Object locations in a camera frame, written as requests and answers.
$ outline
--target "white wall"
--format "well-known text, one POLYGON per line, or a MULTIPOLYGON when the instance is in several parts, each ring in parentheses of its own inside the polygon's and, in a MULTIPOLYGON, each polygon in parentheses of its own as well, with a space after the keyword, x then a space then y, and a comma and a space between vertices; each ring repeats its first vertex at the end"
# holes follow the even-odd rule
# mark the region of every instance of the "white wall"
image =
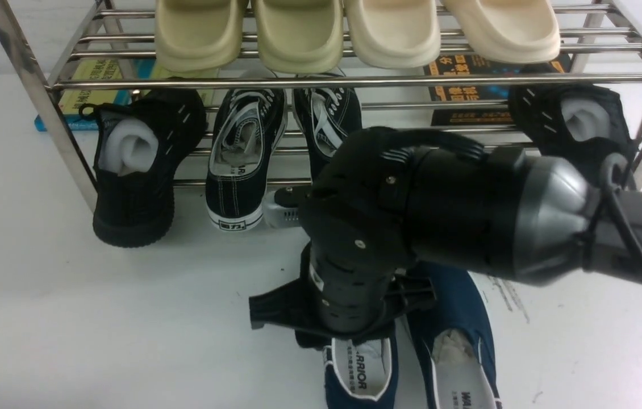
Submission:
MULTIPOLYGON (((152 7, 154 0, 116 0, 118 7, 152 7)), ((587 0, 553 0, 555 5, 577 5, 587 0)), ((642 0, 620 0, 630 16, 642 26, 642 0)), ((92 0, 10 0, 15 15, 19 18, 28 42, 33 46, 38 62, 44 70, 50 70, 64 49, 66 42, 86 13, 92 0)), ((563 16, 562 26, 576 26, 583 21, 581 15, 563 16)), ((127 31, 148 32, 152 20, 134 20, 124 24, 127 31)), ((597 61, 620 60, 630 56, 599 55, 597 61)), ((12 72, 7 57, 0 46, 0 73, 12 72)))

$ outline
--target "slide sandal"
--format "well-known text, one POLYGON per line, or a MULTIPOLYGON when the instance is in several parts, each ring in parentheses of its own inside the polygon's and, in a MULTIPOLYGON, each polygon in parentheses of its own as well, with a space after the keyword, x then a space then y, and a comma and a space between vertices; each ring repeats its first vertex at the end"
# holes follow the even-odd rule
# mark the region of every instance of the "slide sandal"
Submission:
POLYGON ((344 51, 341 0, 253 0, 258 50, 266 67, 285 73, 323 73, 344 51))
POLYGON ((368 65, 416 68, 440 56, 435 0, 345 0, 354 52, 368 65))
POLYGON ((470 46, 488 60, 548 62, 561 47, 548 0, 444 0, 470 46))
POLYGON ((243 43, 248 0, 157 0, 157 62, 173 72, 233 62, 243 43))

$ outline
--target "black cable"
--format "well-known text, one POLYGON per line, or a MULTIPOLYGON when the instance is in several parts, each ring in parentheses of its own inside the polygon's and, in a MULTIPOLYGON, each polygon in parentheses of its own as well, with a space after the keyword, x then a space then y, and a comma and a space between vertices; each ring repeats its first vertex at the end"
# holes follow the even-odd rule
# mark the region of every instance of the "black cable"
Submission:
POLYGON ((622 237, 622 241, 625 246, 627 246, 633 260, 642 269, 642 245, 632 225, 630 225, 630 221, 628 221, 627 216, 624 214, 622 203, 617 196, 621 188, 619 185, 614 184, 614 179, 616 179, 614 178, 614 171, 618 169, 622 172, 619 178, 624 179, 627 178, 627 168, 627 160, 622 155, 613 153, 607 156, 602 167, 601 190, 609 212, 609 217, 614 221, 614 225, 619 231, 619 235, 622 237))

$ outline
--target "navy canvas shoe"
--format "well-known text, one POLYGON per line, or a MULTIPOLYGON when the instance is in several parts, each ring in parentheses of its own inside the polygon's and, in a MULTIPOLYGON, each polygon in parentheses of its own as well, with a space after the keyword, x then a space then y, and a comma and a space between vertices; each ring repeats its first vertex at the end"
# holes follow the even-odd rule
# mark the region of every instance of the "navy canvas shoe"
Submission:
POLYGON ((420 262, 409 277, 428 277, 437 304, 407 314, 422 366, 430 409, 501 409, 495 386, 495 347, 490 321, 470 274, 420 262))
POLYGON ((399 369, 397 340, 354 345, 333 339, 324 347, 324 383, 329 409, 392 409, 399 369))

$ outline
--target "beige slide sandal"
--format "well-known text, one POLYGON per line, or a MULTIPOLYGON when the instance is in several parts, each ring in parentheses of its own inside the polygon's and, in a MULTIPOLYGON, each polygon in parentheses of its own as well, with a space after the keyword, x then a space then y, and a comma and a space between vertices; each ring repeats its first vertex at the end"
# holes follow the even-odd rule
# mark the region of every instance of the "beige slide sandal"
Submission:
POLYGON ((243 43, 248 0, 157 0, 157 62, 173 72, 233 62, 243 43))
POLYGON ((440 56, 435 0, 344 0, 354 52, 381 68, 422 67, 440 56))
POLYGON ((341 0, 252 0, 261 61, 285 73, 323 73, 344 51, 341 0))
POLYGON ((488 60, 530 64, 559 55, 558 20, 549 0, 444 0, 470 46, 488 60))

